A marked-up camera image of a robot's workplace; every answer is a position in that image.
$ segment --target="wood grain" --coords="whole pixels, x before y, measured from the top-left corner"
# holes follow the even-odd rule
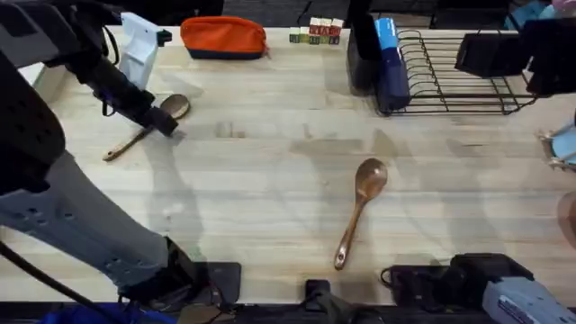
[[[546,166],[534,137],[564,125],[575,96],[508,117],[385,119],[350,95],[346,32],[339,46],[310,46],[268,29],[271,57],[255,61],[192,60],[172,32],[148,87],[159,99],[191,100],[172,139],[153,132],[107,164],[102,152],[137,126],[102,117],[73,77],[51,108],[79,165],[135,220],[194,258],[242,264],[241,302],[295,302],[306,279],[326,278],[351,302],[388,303],[383,267],[503,252],[576,305],[576,250],[558,212],[561,198],[576,200],[576,175]],[[388,167],[386,194],[366,206],[355,251],[337,272],[355,171],[371,157]],[[2,239],[84,295],[115,301],[113,285],[87,265],[8,229]],[[4,260],[0,274],[2,301],[64,299]]]

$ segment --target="blue cloth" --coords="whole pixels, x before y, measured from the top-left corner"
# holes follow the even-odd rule
[[[529,20],[537,20],[540,13],[546,8],[546,4],[541,3],[540,1],[532,1],[524,6],[519,7],[514,12],[512,12],[512,16],[520,26],[520,28],[524,27],[524,24]],[[504,27],[508,30],[515,31],[514,25],[510,18],[506,18],[506,22],[504,22]]]
[[[173,319],[156,311],[142,311],[136,307],[124,311],[123,305],[117,303],[98,303],[98,306],[115,316],[121,323],[136,324],[142,317],[164,322],[166,324],[176,324],[177,319]],[[90,310],[84,306],[66,307],[60,311],[48,313],[40,324],[110,324],[110,321],[100,313]]]

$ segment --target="black metal rack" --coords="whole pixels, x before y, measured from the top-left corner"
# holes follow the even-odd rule
[[[455,69],[462,37],[423,37],[420,31],[398,32],[398,49],[406,62],[411,95],[404,113],[514,113],[533,104],[527,76],[481,78]]]

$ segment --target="gray robot arm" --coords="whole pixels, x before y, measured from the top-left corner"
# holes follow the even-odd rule
[[[576,315],[540,283],[525,277],[488,282],[482,307],[501,324],[575,324]]]
[[[166,135],[176,122],[151,106],[154,96],[103,55],[102,22],[94,8],[82,9],[97,2],[17,4],[0,3],[0,225],[86,262],[108,276],[120,296],[145,307],[210,302],[211,294],[198,298],[218,282],[210,277],[216,263],[192,262],[170,238],[142,227],[100,192],[66,152],[54,113],[16,68],[38,61],[65,65],[98,99],[133,122]],[[145,82],[139,77],[143,72],[133,74],[135,80]],[[227,265],[235,276],[219,268],[214,273],[231,278],[228,286],[235,290],[220,296],[234,302],[239,265]]]

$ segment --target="wooden spoon handle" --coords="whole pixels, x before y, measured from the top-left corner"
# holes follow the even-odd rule
[[[150,132],[154,130],[153,127],[142,128],[138,130],[136,133],[132,134],[130,138],[124,141],[121,144],[118,144],[115,148],[108,151],[103,157],[102,160],[106,162],[110,162],[115,160],[117,157],[122,155],[126,150],[132,147],[132,145],[136,144],[139,140],[142,140],[146,137],[146,135],[150,134]]]
[[[350,223],[348,224],[348,227],[346,228],[346,231],[340,240],[340,244],[336,250],[336,255],[334,256],[334,267],[336,270],[342,270],[346,264],[348,255],[350,254],[350,249],[352,247],[352,240],[354,239],[356,224],[358,223],[358,219],[360,218],[360,214],[362,213],[364,206],[364,202],[356,203],[354,212],[352,213],[352,218],[350,219]]]

